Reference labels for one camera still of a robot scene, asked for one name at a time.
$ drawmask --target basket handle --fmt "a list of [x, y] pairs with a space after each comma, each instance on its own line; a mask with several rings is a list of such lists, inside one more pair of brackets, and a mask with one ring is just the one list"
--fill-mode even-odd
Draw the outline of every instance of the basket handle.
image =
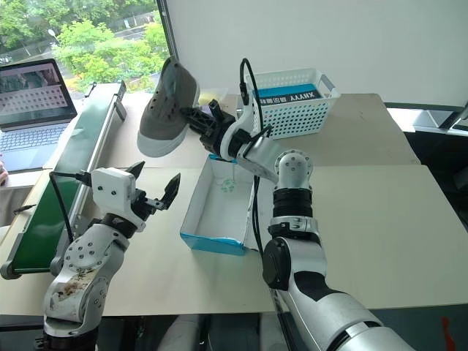
[[326, 75], [322, 74], [319, 80], [319, 85], [320, 83], [323, 83], [327, 87], [327, 89], [330, 91], [330, 96], [332, 96], [335, 85], [328, 79]]

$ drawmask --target window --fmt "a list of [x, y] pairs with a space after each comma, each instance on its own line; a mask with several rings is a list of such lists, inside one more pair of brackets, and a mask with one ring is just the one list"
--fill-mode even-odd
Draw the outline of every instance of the window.
[[153, 92], [169, 55], [154, 0], [0, 0], [0, 65], [54, 58], [73, 99], [94, 81]]

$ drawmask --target open white box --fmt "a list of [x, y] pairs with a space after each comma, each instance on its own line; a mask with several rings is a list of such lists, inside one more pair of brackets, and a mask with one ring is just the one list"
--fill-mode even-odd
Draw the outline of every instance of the open white box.
[[253, 175], [236, 163], [210, 155], [190, 200], [181, 237], [192, 249], [244, 254], [256, 249], [248, 233]]

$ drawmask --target laptop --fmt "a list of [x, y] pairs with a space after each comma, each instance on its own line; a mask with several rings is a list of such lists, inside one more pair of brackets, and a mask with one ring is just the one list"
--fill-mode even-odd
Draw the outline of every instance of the laptop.
[[0, 160], [41, 168], [77, 112], [54, 59], [0, 67]]

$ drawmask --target laptop keyboard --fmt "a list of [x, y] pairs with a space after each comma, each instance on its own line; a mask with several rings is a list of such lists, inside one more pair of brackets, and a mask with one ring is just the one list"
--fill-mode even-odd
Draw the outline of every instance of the laptop keyboard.
[[32, 146], [54, 144], [66, 126], [50, 129], [26, 130], [24, 132], [6, 132], [0, 136], [0, 151], [11, 151]]

